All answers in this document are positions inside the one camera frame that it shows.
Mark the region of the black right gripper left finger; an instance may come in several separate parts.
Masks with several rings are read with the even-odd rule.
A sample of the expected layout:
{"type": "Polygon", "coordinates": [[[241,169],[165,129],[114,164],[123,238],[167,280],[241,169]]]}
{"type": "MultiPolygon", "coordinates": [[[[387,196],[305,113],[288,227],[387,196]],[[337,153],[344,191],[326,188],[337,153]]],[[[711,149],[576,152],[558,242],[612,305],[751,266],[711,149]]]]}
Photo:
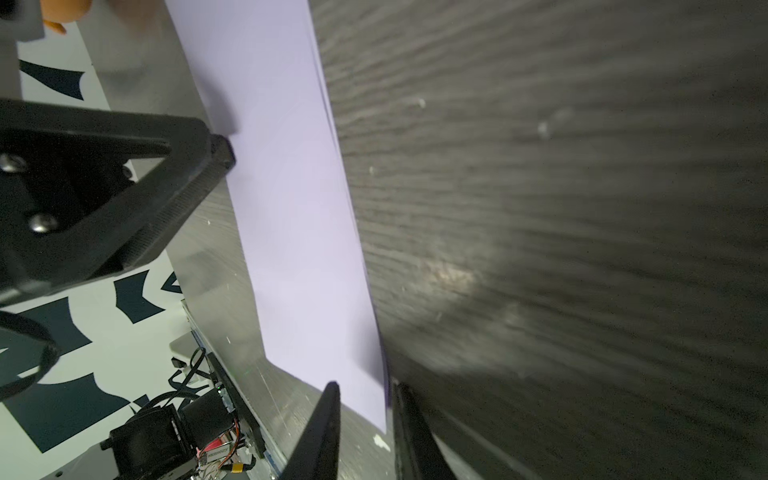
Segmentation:
{"type": "Polygon", "coordinates": [[[340,388],[329,382],[279,479],[336,480],[340,433],[340,388]]]}

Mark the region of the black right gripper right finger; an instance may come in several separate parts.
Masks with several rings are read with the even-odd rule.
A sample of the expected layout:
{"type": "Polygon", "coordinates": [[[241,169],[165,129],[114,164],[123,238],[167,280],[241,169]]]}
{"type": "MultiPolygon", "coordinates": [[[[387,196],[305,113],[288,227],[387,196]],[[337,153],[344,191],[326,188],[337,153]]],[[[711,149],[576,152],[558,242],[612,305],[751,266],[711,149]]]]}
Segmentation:
{"type": "Polygon", "coordinates": [[[411,389],[404,383],[397,383],[391,398],[397,478],[456,480],[411,389]]]}

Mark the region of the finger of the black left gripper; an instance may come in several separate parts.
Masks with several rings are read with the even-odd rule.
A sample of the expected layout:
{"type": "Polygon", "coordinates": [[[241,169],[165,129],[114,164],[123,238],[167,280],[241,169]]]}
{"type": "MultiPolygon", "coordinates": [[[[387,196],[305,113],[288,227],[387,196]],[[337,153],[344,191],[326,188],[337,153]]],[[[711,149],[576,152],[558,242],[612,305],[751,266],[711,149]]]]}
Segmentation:
{"type": "Polygon", "coordinates": [[[235,165],[196,118],[1,103],[1,302],[155,260],[235,165]]]}

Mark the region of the lilac square paper sheet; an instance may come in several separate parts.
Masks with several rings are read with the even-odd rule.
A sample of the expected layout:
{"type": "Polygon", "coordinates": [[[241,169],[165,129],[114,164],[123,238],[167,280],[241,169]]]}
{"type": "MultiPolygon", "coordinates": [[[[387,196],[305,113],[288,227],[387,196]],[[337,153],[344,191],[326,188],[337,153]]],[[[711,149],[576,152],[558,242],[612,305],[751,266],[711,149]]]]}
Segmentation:
{"type": "Polygon", "coordinates": [[[266,358],[385,429],[388,377],[310,7],[167,5],[212,129],[266,358]]]}

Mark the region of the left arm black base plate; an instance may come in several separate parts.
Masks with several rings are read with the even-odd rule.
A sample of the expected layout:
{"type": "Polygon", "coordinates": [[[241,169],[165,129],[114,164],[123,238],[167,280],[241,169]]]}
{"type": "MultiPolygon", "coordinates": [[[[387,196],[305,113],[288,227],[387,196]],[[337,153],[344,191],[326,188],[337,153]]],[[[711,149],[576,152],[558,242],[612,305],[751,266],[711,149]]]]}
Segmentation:
{"type": "Polygon", "coordinates": [[[267,457],[258,422],[218,358],[200,347],[180,386],[110,432],[119,479],[215,479],[245,474],[267,457]]]}

